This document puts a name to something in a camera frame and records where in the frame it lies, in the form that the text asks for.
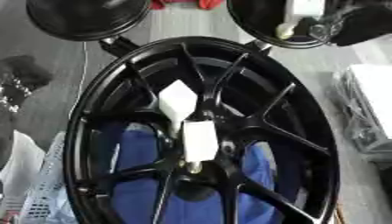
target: blue cloth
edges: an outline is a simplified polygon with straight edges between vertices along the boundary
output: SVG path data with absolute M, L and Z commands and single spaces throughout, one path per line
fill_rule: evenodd
M 151 132 L 129 130 L 122 133 L 116 169 L 151 163 L 157 157 L 156 140 Z M 259 184 L 274 188 L 268 160 L 260 148 L 250 146 L 244 157 L 242 170 Z M 157 183 L 140 179 L 121 183 L 115 187 L 112 204 L 126 223 L 151 223 Z M 246 194 L 239 198 L 239 223 L 272 223 L 275 208 Z M 184 201 L 176 195 L 169 199 L 163 223 L 170 224 L 221 224 L 221 197 L 216 192 L 200 202 Z

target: white basket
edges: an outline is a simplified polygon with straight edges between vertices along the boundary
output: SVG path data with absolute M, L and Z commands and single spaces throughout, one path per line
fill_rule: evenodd
M 45 223 L 50 214 L 50 205 L 57 199 L 59 189 L 64 185 L 62 174 L 62 153 L 65 133 L 60 132 L 53 140 L 45 155 L 44 163 L 27 194 L 18 217 L 18 223 Z

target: gray floor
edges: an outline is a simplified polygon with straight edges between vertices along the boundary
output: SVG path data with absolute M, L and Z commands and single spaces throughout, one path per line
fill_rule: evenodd
M 65 128 L 67 114 L 81 81 L 82 44 L 49 37 L 31 25 L 25 15 L 25 1 L 0 2 L 0 58 L 30 54 L 55 75 L 54 81 L 30 98 L 19 115 L 18 128 L 47 147 L 54 135 Z M 152 12 L 125 36 L 142 45 L 177 36 L 214 36 L 242 43 L 252 38 L 229 17 L 225 5 L 211 11 L 195 10 L 189 4 L 172 5 Z M 342 137 L 339 111 L 327 89 L 333 72 L 355 63 L 392 63 L 392 38 L 380 38 L 352 47 L 323 46 L 311 50 L 274 48 L 271 56 L 287 66 L 316 96 L 325 110 L 338 142 L 341 162 L 340 204 L 347 223 L 391 223 L 380 180 L 372 164 L 366 163 Z M 87 43 L 88 83 L 113 58 L 96 43 Z

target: wheel lip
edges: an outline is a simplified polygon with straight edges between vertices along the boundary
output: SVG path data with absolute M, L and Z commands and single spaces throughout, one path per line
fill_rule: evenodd
M 66 132 L 66 140 L 63 152 L 63 171 L 64 171 L 64 180 L 66 183 L 66 191 L 68 195 L 73 195 L 73 197 L 69 197 L 69 201 L 72 205 L 73 211 L 75 215 L 79 218 L 79 220 L 83 220 L 83 223 L 102 223 L 102 220 L 97 220 L 95 218 L 95 210 L 91 207 L 91 203 L 85 203 L 84 196 L 81 196 L 80 193 L 77 192 L 76 189 L 76 175 L 74 171 L 74 153 L 73 146 L 76 142 L 81 140 L 81 134 L 83 133 L 79 129 L 79 125 L 83 125 L 84 121 L 81 120 L 83 109 L 88 105 L 89 101 L 92 99 L 92 94 L 100 88 L 102 85 L 105 85 L 105 80 L 109 79 L 113 72 L 123 65 L 127 60 L 135 60 L 138 61 L 142 59 L 140 56 L 141 54 L 150 51 L 147 54 L 148 57 L 151 54 L 155 54 L 158 52 L 156 46 L 160 45 L 176 45 L 180 43 L 198 43 L 198 44 L 206 44 L 210 46 L 225 46 L 226 48 L 230 47 L 237 51 L 241 50 L 243 53 L 248 52 L 252 55 L 256 55 L 258 60 L 264 60 L 270 63 L 270 66 L 274 70 L 280 70 L 280 73 L 287 73 L 290 75 L 298 85 L 301 86 L 304 90 L 306 90 L 307 94 L 309 94 L 309 99 L 312 99 L 312 104 L 317 105 L 318 110 L 320 111 L 320 115 L 323 116 L 322 118 L 325 121 L 325 129 L 328 129 L 329 133 L 331 133 L 332 138 L 332 145 L 331 151 L 331 169 L 330 172 L 330 181 L 329 181 L 329 196 L 326 196 L 326 199 L 329 201 L 325 202 L 324 210 L 321 212 L 319 216 L 320 223 L 326 223 L 328 219 L 332 216 L 333 210 L 337 203 L 337 198 L 340 190 L 340 166 L 339 166 L 339 159 L 338 159 L 338 152 L 336 143 L 334 141 L 333 132 L 331 129 L 331 125 L 326 119 L 326 115 L 319 106 L 318 102 L 314 99 L 313 95 L 309 92 L 309 90 L 303 86 L 301 82 L 289 71 L 287 68 L 282 66 L 280 63 L 261 55 L 255 52 L 252 49 L 247 48 L 244 45 L 235 43 L 233 41 L 220 39 L 220 38 L 210 38 L 210 37 L 184 37 L 184 38 L 168 38 L 159 40 L 148 45 L 141 46 L 140 48 L 136 49 L 133 52 L 128 53 L 127 55 L 123 56 L 122 58 L 116 59 L 108 66 L 106 66 L 87 86 L 86 90 L 84 91 L 82 97 L 77 102 L 77 105 L 71 114 L 71 118 L 67 125 L 67 132 Z M 85 208 L 85 213 L 82 213 L 80 209 L 74 209 L 74 207 L 83 207 Z
M 265 43 L 272 44 L 273 46 L 280 46 L 280 47 L 291 48 L 291 49 L 308 49 L 317 46 L 322 46 L 324 44 L 324 42 L 316 39 L 307 42 L 293 42 L 293 41 L 281 40 L 279 38 L 269 37 L 265 34 L 260 33 L 257 29 L 253 28 L 252 25 L 242 21 L 238 17 L 233 7 L 233 0 L 227 0 L 227 10 L 230 16 L 232 17 L 232 19 L 235 21 L 235 23 L 238 26 L 240 26 L 245 32 L 247 32 L 254 38 L 260 39 Z
M 117 27 L 107 30 L 107 31 L 96 31 L 92 33 L 73 33 L 73 34 L 65 34 L 63 32 L 58 32 L 53 29 L 46 27 L 46 25 L 41 24 L 35 17 L 34 14 L 30 10 L 29 4 L 26 5 L 26 12 L 29 16 L 29 19 L 32 23 L 39 28 L 41 31 L 48 33 L 51 36 L 59 39 L 66 39 L 71 41 L 93 41 L 110 38 L 116 35 L 119 35 L 127 30 L 133 28 L 138 25 L 140 22 L 144 20 L 147 14 L 150 12 L 150 1 L 145 1 L 143 8 L 140 10 L 139 14 L 132 18 L 129 22 L 125 24 L 118 25 Z

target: white foam block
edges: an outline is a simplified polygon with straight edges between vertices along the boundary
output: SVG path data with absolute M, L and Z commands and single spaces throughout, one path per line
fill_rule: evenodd
M 159 109 L 169 117 L 175 132 L 181 123 L 196 109 L 198 96 L 181 80 L 174 81 L 159 95 Z
M 284 12 L 284 23 L 276 28 L 280 39 L 288 39 L 294 35 L 294 29 L 302 18 L 320 18 L 324 15 L 326 0 L 287 0 Z
M 301 18 L 319 18 L 324 14 L 326 0 L 288 0 L 286 2 L 285 20 Z
M 214 122 L 184 122 L 183 138 L 186 162 L 215 158 L 219 145 Z

